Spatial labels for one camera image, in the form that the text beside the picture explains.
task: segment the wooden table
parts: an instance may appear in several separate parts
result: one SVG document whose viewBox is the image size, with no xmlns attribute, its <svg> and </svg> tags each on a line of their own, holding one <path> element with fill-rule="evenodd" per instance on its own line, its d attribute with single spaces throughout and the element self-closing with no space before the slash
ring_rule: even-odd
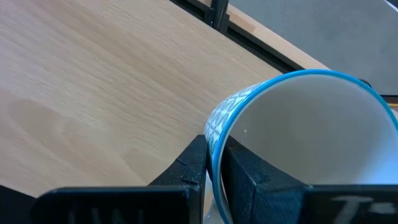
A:
<svg viewBox="0 0 398 224">
<path fill-rule="evenodd" d="M 0 0 L 0 185 L 146 185 L 278 74 L 169 1 Z"/>
</svg>

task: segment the gray floor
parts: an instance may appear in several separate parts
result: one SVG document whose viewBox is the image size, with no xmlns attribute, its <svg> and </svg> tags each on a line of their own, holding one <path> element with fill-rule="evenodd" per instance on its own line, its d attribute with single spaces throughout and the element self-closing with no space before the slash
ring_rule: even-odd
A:
<svg viewBox="0 0 398 224">
<path fill-rule="evenodd" d="M 383 0 L 230 0 L 331 69 L 398 95 L 398 12 Z"/>
</svg>

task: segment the wood grain surface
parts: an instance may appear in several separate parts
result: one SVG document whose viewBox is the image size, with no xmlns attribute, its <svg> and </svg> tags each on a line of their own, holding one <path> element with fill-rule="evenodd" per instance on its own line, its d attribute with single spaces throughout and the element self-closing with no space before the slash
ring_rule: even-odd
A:
<svg viewBox="0 0 398 224">
<path fill-rule="evenodd" d="M 199 1 L 207 6 L 211 6 L 211 0 L 193 1 Z M 287 58 L 291 59 L 293 62 L 297 63 L 304 69 L 329 69 L 328 67 L 326 67 L 326 65 L 309 56 L 309 54 L 294 46 L 289 41 L 283 39 L 281 36 L 263 26 L 261 23 L 246 15 L 233 5 L 228 5 L 226 13 L 229 15 L 229 20 L 231 22 L 235 23 L 240 28 L 257 37 L 259 40 L 266 43 L 268 46 L 272 47 Z"/>
<path fill-rule="evenodd" d="M 146 185 L 278 73 L 169 1 L 0 0 L 0 184 Z"/>
</svg>

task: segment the white mug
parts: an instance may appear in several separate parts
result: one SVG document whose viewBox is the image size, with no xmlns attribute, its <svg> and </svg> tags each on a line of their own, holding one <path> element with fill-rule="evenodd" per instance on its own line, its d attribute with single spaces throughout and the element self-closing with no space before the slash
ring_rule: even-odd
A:
<svg viewBox="0 0 398 224">
<path fill-rule="evenodd" d="M 225 223 L 233 223 L 220 173 L 229 135 L 306 184 L 398 184 L 393 112 L 373 89 L 339 72 L 281 75 L 227 97 L 211 112 L 205 136 L 214 199 Z M 206 224 L 221 220 L 216 207 Z"/>
</svg>

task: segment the blue-rimmed mug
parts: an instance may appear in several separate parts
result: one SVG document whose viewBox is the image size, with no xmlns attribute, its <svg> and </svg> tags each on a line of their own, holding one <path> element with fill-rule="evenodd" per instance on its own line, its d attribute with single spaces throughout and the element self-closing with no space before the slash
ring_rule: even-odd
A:
<svg viewBox="0 0 398 224">
<path fill-rule="evenodd" d="M 233 222 L 220 174 L 229 135 L 306 184 L 398 184 L 398 122 L 373 89 L 343 73 L 287 73 L 227 97 L 211 112 L 205 136 L 225 223 Z"/>
</svg>

